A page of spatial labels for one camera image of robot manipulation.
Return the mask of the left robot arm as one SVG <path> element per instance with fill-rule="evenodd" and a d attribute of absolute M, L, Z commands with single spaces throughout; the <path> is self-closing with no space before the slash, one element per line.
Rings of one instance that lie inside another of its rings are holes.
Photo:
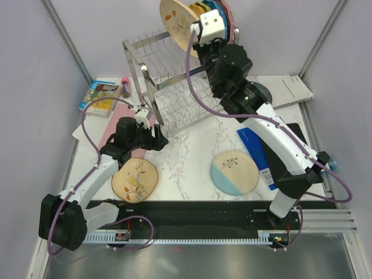
<path fill-rule="evenodd" d="M 98 161 L 92 169 L 58 195 L 48 194 L 42 200 L 38 235 L 47 241 L 48 252 L 54 254 L 53 244 L 75 251 L 87 234 L 108 224 L 123 228 L 128 215 L 116 204 L 101 202 L 93 208 L 88 204 L 104 183 L 131 159 L 133 151 L 161 151 L 168 142 L 160 124 L 146 127 L 133 117 L 120 118 L 115 133 L 98 151 Z"/>

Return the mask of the dark blue-grey plate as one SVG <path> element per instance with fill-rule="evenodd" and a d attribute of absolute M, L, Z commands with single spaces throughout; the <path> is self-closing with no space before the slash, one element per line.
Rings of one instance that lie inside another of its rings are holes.
<path fill-rule="evenodd" d="M 267 87 L 265 87 L 263 84 L 256 83 L 255 86 L 258 88 L 258 90 L 267 98 L 267 101 L 269 103 L 272 103 L 273 97 L 271 92 Z"/>

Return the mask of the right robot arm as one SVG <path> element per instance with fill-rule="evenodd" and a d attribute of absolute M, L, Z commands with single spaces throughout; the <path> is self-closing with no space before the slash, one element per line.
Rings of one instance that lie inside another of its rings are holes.
<path fill-rule="evenodd" d="M 286 172 L 266 214 L 271 228 L 281 228 L 294 204 L 317 180 L 330 156 L 317 152 L 292 132 L 276 114 L 268 89 L 246 79 L 252 67 L 244 48 L 213 39 L 200 46 L 190 41 L 187 52 L 195 50 L 204 65 L 213 97 L 220 99 L 223 117 L 235 118 L 260 137 L 280 158 Z"/>

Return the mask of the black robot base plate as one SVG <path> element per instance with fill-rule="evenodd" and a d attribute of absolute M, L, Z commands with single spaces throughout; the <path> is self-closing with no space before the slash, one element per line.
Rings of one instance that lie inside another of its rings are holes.
<path fill-rule="evenodd" d="M 259 231 L 294 232 L 297 212 L 283 219 L 265 201 L 147 201 L 116 202 L 118 224 L 109 230 L 129 229 L 135 238 L 227 238 L 258 236 Z"/>

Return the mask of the cream and blue plate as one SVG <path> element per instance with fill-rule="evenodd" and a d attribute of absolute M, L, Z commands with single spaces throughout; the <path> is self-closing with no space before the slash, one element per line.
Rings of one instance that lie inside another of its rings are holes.
<path fill-rule="evenodd" d="M 259 181 L 259 169 L 253 159 L 241 151 L 218 154 L 210 165 L 210 176 L 217 189 L 228 195 L 246 195 Z"/>

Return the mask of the beige bird plate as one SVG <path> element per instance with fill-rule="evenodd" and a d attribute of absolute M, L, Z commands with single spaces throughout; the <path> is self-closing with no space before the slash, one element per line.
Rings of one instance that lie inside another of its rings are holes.
<path fill-rule="evenodd" d="M 142 158 L 131 158 L 113 176 L 113 192 L 123 201 L 140 203 L 146 200 L 159 182 L 157 168 Z"/>
<path fill-rule="evenodd" d="M 190 26 L 200 17 L 180 1 L 161 0 L 160 16 L 162 22 L 177 45 L 187 51 L 191 37 Z"/>

